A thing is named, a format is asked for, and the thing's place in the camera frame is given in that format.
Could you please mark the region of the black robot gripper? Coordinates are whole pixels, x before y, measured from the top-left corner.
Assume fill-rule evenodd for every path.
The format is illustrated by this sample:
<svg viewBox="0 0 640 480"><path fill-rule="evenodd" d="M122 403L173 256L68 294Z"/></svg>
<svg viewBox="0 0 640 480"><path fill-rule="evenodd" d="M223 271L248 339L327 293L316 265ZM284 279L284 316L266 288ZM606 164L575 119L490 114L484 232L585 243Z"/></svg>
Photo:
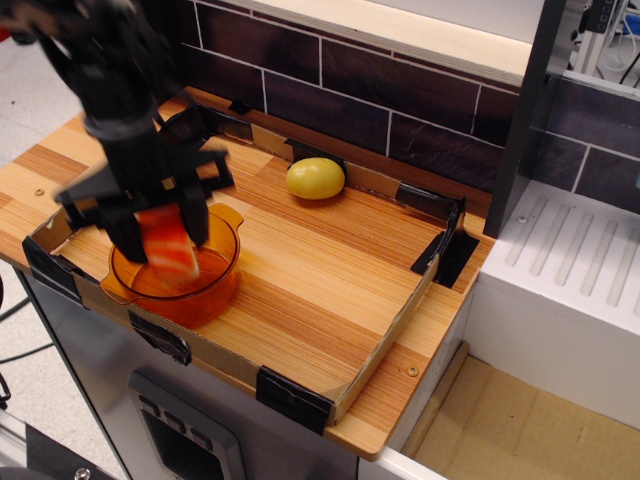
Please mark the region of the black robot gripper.
<svg viewBox="0 0 640 480"><path fill-rule="evenodd" d="M233 185L228 149L207 147L211 132L197 107L161 121L155 107L119 117L85 115L84 127L99 142L106 165L55 197L72 229L95 226L131 262L146 263L136 215L176 204L189 238L209 238L207 201Z"/></svg>

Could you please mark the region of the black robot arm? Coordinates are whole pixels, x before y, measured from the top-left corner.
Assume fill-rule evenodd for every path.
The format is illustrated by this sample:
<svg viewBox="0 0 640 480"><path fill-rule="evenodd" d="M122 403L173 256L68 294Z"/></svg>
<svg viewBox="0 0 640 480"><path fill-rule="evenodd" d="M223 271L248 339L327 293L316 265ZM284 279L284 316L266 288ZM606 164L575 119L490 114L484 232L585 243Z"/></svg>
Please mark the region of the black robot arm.
<svg viewBox="0 0 640 480"><path fill-rule="evenodd" d="M170 47L142 7L135 1L4 1L1 24L40 43L105 153L105 167L55 198L70 227L103 229L127 259L144 263L137 213L175 205L191 241L203 245L207 200L233 183L227 153L204 149L208 126L175 80ZM158 105L174 95L188 106L163 121Z"/></svg>

